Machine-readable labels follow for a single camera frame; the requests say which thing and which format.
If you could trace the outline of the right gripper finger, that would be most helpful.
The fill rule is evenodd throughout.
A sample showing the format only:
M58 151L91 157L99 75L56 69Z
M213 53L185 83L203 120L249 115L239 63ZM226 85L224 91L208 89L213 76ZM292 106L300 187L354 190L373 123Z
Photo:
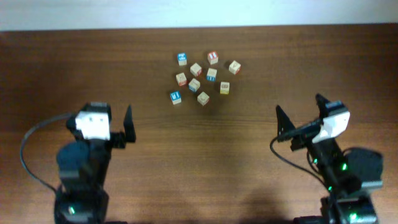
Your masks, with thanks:
M279 105L276 106L275 112L277 115L277 141L287 141L294 136L295 126Z
M319 93L315 95L315 100L320 110L325 110L327 108L327 104L330 102L328 99L326 99L324 96L322 96Z

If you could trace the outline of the blue-top block with L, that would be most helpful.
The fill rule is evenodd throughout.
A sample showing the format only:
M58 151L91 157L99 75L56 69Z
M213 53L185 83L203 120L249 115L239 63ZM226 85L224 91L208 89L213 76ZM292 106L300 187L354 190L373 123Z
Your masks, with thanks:
M170 99L174 105L179 104L182 102L182 97L179 91L171 92Z

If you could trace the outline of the yellow-edged block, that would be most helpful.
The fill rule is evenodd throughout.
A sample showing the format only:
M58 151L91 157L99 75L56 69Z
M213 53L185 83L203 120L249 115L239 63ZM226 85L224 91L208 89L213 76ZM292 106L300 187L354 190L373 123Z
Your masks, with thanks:
M229 94L229 89L230 89L230 83L229 82L221 82L220 83L220 93L223 95L228 95Z

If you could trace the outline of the sailboat block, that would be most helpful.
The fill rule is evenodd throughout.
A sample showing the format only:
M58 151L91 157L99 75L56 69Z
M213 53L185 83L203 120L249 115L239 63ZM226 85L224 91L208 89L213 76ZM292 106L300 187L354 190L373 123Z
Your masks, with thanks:
M193 78L193 79L189 82L188 87L189 87L189 89L190 89L192 92L196 93L196 92L198 91L198 89L200 88L200 82L199 82L197 79Z

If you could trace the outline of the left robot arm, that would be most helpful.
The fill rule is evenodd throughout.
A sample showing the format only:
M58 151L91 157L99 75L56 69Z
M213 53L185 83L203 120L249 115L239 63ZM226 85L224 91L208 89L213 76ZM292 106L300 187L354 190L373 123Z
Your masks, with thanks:
M111 107L87 103L66 122L75 140L63 146L57 156L61 181L56 191L56 223L104 223L109 195L104 189L113 149L124 149L136 141L132 108L127 107L124 131L112 132Z

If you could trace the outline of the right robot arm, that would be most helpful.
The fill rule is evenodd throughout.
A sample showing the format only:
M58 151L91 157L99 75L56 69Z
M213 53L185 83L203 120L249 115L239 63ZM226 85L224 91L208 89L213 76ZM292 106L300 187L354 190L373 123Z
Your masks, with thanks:
M342 150L336 138L348 127L351 113L341 101L321 94L315 100L319 117L295 127L276 106L277 136L274 142L290 141L291 150L307 150L307 173L328 191L321 199L319 216L296 217L294 223L378 223L371 192L383 186L383 156L363 147Z

